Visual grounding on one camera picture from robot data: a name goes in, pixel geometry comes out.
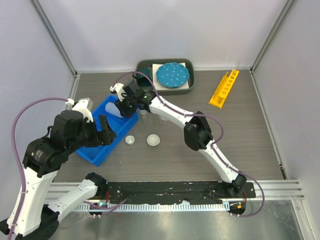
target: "gray wooden tabletop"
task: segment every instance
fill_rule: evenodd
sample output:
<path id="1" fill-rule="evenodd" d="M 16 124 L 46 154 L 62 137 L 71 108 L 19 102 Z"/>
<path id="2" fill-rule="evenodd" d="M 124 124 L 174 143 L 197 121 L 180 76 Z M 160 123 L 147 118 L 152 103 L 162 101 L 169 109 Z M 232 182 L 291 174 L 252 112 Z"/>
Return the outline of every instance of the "gray wooden tabletop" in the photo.
<path id="1" fill-rule="evenodd" d="M 218 146 L 239 170 L 258 180 L 283 179 L 249 71 L 240 71 L 222 109 L 208 104 L 225 73 L 220 70 L 196 71 L 191 92 L 164 98 L 182 109 L 217 117 L 225 127 L 224 138 Z M 94 109 L 110 94 L 110 85 L 120 75 L 81 74 L 75 99 L 91 98 Z M 126 83 L 130 79 L 128 75 L 120 82 Z M 219 126 L 212 120 L 208 122 L 213 137 L 219 137 Z M 158 146 L 147 144 L 150 134 L 160 137 Z M 148 113 L 128 135 L 135 137 L 134 144 L 128 145 L 123 139 L 99 167 L 76 153 L 70 155 L 55 182 L 80 182 L 91 172 L 108 181 L 220 180 L 206 158 L 185 145 L 183 131 L 155 114 Z"/>

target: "blue storage box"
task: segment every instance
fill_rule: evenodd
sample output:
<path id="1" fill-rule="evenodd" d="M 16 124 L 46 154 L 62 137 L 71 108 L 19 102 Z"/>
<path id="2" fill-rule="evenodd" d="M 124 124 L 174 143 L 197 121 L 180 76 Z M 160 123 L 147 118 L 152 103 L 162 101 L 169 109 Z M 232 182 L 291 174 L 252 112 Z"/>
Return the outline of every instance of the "blue storage box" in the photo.
<path id="1" fill-rule="evenodd" d="M 96 166 L 100 166 L 100 164 L 106 159 L 106 157 L 117 146 L 117 144 L 138 122 L 137 112 L 135 112 L 130 118 L 120 118 L 105 110 L 107 103 L 115 103 L 117 100 L 118 98 L 114 95 L 108 96 L 92 113 L 98 131 L 101 131 L 99 115 L 104 114 L 106 116 L 111 129 L 116 133 L 116 138 L 113 140 L 113 142 L 109 146 L 82 147 L 76 151 L 77 154 Z"/>

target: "gray plastic tray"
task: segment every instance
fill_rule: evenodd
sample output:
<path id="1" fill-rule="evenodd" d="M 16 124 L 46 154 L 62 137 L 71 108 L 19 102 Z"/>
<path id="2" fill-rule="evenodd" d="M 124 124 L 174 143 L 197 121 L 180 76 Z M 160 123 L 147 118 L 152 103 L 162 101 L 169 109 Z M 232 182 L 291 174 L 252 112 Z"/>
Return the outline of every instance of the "gray plastic tray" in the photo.
<path id="1" fill-rule="evenodd" d="M 168 88 L 168 90 L 158 90 L 158 92 L 161 95 L 187 94 L 188 92 L 190 92 L 195 85 L 195 69 L 191 61 L 186 58 L 146 59 L 146 60 L 140 61 L 136 65 L 136 69 L 138 70 L 140 68 L 149 68 L 152 72 L 152 64 L 167 64 L 167 63 L 177 63 L 177 64 L 185 63 L 185 67 L 188 69 L 189 75 L 190 75 L 188 79 L 189 88 L 186 88 L 186 89 Z"/>

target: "gray floor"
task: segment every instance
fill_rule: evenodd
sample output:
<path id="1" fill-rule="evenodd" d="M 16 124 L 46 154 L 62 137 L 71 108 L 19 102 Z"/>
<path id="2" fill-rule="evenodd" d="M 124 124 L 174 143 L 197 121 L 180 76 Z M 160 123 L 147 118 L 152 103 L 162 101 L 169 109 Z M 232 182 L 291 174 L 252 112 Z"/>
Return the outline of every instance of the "gray floor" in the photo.
<path id="1" fill-rule="evenodd" d="M 259 206 L 256 201 L 248 202 L 245 214 L 256 211 Z M 303 239 L 290 200 L 266 201 L 263 211 L 247 218 L 229 216 L 224 211 L 130 212 L 82 221 L 88 216 L 87 212 L 70 213 L 51 240 Z"/>
<path id="2" fill-rule="evenodd" d="M 240 71 L 223 109 L 208 104 L 225 73 L 196 71 L 193 91 L 164 97 L 182 109 L 201 111 L 220 119 L 225 126 L 225 136 L 218 145 L 242 172 L 258 180 L 282 179 L 249 71 Z M 110 85 L 120 75 L 82 74 L 75 99 L 90 97 L 95 108 L 110 94 Z M 120 82 L 126 83 L 130 79 L 128 75 Z M 210 120 L 209 124 L 217 138 L 221 133 L 219 126 Z M 185 145 L 183 131 L 173 123 L 148 114 L 129 134 L 135 137 L 134 145 L 127 145 L 123 139 L 100 167 L 72 154 L 61 167 L 55 182 L 80 182 L 90 172 L 96 172 L 108 181 L 220 180 L 205 157 Z M 158 146 L 148 146 L 146 139 L 150 134 L 159 135 L 161 143 Z"/>

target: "white wall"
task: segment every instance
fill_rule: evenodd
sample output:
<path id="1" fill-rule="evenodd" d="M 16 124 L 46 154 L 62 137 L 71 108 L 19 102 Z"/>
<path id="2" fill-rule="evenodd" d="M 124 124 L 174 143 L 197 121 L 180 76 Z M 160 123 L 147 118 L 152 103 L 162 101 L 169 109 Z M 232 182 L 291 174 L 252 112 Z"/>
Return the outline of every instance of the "white wall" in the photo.
<path id="1" fill-rule="evenodd" d="M 285 169 L 299 180 L 315 227 L 320 226 L 319 9 L 319 0 L 298 0 L 256 70 Z"/>
<path id="2" fill-rule="evenodd" d="M 251 67 L 286 0 L 40 0 L 79 71 L 188 58 Z"/>
<path id="3" fill-rule="evenodd" d="M 10 132 L 17 113 L 45 97 L 67 97 L 72 75 L 27 0 L 0 1 L 0 220 L 11 214 L 21 180 Z M 29 142 L 42 137 L 63 102 L 40 103 L 22 115 L 16 141 L 22 159 Z M 7 239 L 0 233 L 0 239 Z"/>

